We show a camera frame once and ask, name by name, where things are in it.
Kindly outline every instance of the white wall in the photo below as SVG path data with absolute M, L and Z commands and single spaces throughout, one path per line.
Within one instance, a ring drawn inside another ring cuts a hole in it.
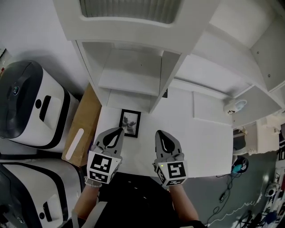
M 0 0 L 0 41 L 16 59 L 31 59 L 73 94 L 87 76 L 61 28 L 52 0 Z
M 210 23 L 251 48 L 274 17 L 268 0 L 222 0 Z

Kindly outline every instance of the black cable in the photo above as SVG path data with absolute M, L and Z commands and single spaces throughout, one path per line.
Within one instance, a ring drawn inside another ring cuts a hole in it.
M 224 202 L 224 204 L 223 204 L 222 207 L 217 206 L 217 207 L 214 208 L 213 214 L 212 214 L 212 215 L 208 218 L 208 220 L 207 220 L 207 227 L 208 227 L 208 224 L 209 224 L 209 220 L 210 220 L 212 217 L 214 217 L 215 215 L 219 214 L 219 213 L 223 210 L 223 208 L 226 206 L 226 204 L 227 204 L 227 202 L 228 202 L 228 199 L 230 198 L 230 195 L 231 195 L 231 189 L 232 189 L 232 187 L 233 187 L 232 181 L 233 181 L 235 178 L 240 178 L 241 173 L 240 173 L 240 175 L 237 174 L 236 176 L 232 176 L 232 174 L 226 174 L 226 175 L 228 175 L 228 179 L 227 179 L 227 189 L 222 193 L 222 195 L 221 195 L 221 197 L 220 197 L 220 204 L 222 204 L 223 202 Z

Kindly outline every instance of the picture frame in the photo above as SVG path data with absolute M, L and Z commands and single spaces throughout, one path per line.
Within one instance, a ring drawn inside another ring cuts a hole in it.
M 122 109 L 119 127 L 125 131 L 125 136 L 137 138 L 141 113 Z

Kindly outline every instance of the white desk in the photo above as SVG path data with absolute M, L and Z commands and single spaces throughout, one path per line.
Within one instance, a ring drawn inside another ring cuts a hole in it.
M 232 128 L 230 125 L 193 118 L 192 92 L 168 88 L 152 114 L 141 114 L 138 138 L 125 137 L 119 172 L 157 176 L 155 133 L 164 130 L 176 137 L 188 162 L 189 177 L 223 175 L 231 172 Z M 121 109 L 102 107 L 95 138 L 119 126 Z

